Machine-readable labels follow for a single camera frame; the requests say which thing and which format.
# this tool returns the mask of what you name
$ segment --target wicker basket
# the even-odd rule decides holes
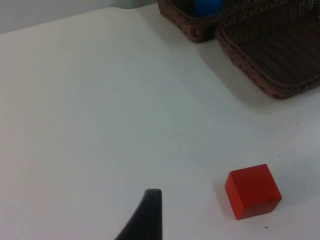
[[[215,29],[221,20],[268,2],[270,0],[227,0],[222,11],[206,17],[193,15],[194,0],[158,0],[158,6],[161,15],[181,29],[192,42],[201,43],[215,37]]]
[[[215,34],[231,61],[273,98],[320,85],[320,0],[277,0],[221,22]]]

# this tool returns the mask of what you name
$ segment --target white table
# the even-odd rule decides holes
[[[319,103],[264,95],[155,4],[0,35],[0,239],[113,240],[160,188],[164,240],[318,240]],[[282,202],[236,221],[227,175],[262,163]]]

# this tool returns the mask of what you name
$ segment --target black object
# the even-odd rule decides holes
[[[148,189],[115,240],[162,240],[162,192]]]

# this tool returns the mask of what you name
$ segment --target basket rim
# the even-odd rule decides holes
[[[295,84],[295,85],[278,83],[278,82],[274,81],[273,78],[270,77],[268,74],[266,74],[261,69],[261,67],[257,66],[255,61],[251,60],[250,55],[243,52],[241,50],[241,48],[233,40],[231,40],[225,32],[225,29],[227,29],[228,27],[235,25],[239,22],[245,21],[245,20],[252,18],[254,16],[257,16],[265,11],[269,11],[271,9],[274,9],[274,8],[277,8],[277,7],[286,5],[286,4],[290,4],[290,3],[294,3],[294,2],[298,3],[301,1],[306,1],[306,0],[275,0],[273,2],[266,3],[261,6],[257,6],[253,9],[249,9],[249,10],[243,11],[239,14],[236,14],[234,16],[231,16],[230,18],[225,19],[218,24],[218,27],[215,30],[216,38],[218,39],[218,41],[220,42],[221,45],[232,46],[234,48],[233,54],[237,55],[238,57],[241,57],[243,59],[243,61],[246,62],[253,71],[255,71],[256,73],[258,73],[260,75],[261,80],[263,82],[265,82],[266,84],[271,85],[271,86],[276,87],[281,90],[283,90],[283,89],[285,89],[285,90],[306,89],[306,88],[308,88],[308,86],[320,81],[320,74],[314,75],[311,78],[304,79],[299,84]]]

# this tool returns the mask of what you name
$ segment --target white tabletop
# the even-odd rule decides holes
[[[0,239],[112,240],[160,188],[164,240],[318,240],[319,103],[264,95],[155,4],[0,35]],[[237,221],[228,173],[263,163],[283,199]]]

